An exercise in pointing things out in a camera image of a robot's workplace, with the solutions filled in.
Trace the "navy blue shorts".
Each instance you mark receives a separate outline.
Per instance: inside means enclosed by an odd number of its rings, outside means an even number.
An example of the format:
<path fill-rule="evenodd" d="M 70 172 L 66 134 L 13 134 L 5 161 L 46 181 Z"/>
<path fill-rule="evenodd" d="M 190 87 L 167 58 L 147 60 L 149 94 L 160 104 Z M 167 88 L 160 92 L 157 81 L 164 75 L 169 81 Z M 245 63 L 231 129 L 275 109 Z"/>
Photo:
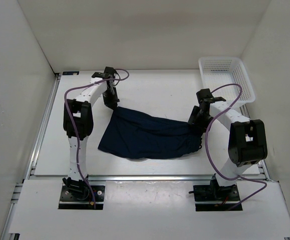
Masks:
<path fill-rule="evenodd" d="M 175 159 L 202 148 L 202 130 L 184 121 L 116 108 L 98 150 L 131 160 Z"/>

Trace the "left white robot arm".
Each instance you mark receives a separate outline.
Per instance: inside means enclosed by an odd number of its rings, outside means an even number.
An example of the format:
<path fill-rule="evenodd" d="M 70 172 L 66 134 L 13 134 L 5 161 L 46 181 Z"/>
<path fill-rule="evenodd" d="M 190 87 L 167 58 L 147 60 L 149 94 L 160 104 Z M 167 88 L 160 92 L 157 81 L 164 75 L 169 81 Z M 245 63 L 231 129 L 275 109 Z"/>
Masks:
<path fill-rule="evenodd" d="M 70 171 L 63 182 L 78 200 L 93 194 L 86 168 L 87 141 L 94 127 L 92 106 L 103 97 L 106 107 L 117 108 L 120 100 L 114 81 L 121 80 L 116 78 L 118 75 L 116 69 L 106 67 L 103 72 L 93 73 L 95 82 L 71 88 L 64 95 L 63 129 L 70 145 Z"/>

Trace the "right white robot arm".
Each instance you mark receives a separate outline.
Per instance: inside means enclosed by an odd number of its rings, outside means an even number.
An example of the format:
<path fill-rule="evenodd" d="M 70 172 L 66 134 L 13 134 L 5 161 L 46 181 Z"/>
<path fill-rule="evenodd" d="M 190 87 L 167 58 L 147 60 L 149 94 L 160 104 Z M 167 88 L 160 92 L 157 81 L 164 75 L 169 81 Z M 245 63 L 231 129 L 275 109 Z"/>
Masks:
<path fill-rule="evenodd" d="M 267 157 L 267 142 L 263 121 L 251 120 L 232 109 L 222 97 L 208 97 L 198 101 L 189 118 L 189 125 L 205 133 L 205 150 L 215 170 L 209 193 L 215 200 L 227 195 L 228 188 L 252 165 Z M 212 124 L 219 121 L 228 131 L 228 159 L 221 169 L 214 164 L 208 146 Z"/>

